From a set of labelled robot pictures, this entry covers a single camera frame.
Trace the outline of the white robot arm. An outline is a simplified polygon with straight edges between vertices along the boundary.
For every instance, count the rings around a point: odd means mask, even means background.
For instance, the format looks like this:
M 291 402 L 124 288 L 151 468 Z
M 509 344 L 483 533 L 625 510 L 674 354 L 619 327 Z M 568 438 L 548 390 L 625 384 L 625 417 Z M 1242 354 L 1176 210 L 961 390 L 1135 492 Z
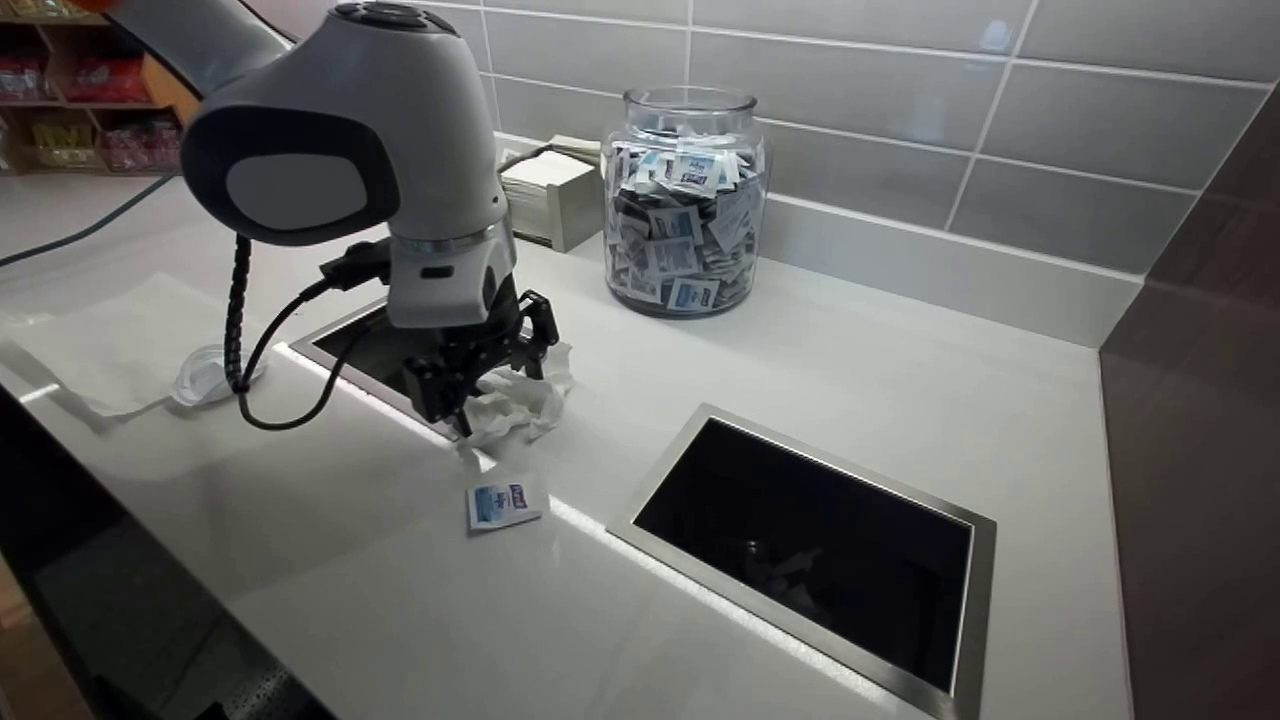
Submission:
M 207 216 L 242 245 L 350 238 L 326 279 L 388 282 L 385 327 L 421 417 L 461 425 L 489 370 L 546 369 L 557 317 L 513 279 L 479 67 L 441 10 L 336 0 L 291 38 L 250 0 L 91 2 L 200 101 L 180 174 Z

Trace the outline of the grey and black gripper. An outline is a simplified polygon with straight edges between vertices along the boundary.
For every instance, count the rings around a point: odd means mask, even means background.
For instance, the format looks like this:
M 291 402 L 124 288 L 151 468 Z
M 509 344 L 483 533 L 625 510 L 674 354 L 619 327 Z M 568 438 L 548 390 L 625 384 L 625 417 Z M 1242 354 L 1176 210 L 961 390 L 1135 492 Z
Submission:
M 548 296 L 518 288 L 518 238 L 505 224 L 451 238 L 396 234 L 388 255 L 388 320 L 396 327 L 491 325 L 499 348 L 483 370 L 518 369 L 528 378 L 546 376 L 546 359 L 559 344 L 559 325 Z M 477 370 L 470 364 L 413 354 L 405 370 L 413 409 L 430 425 L 470 431 L 465 402 L 477 390 Z

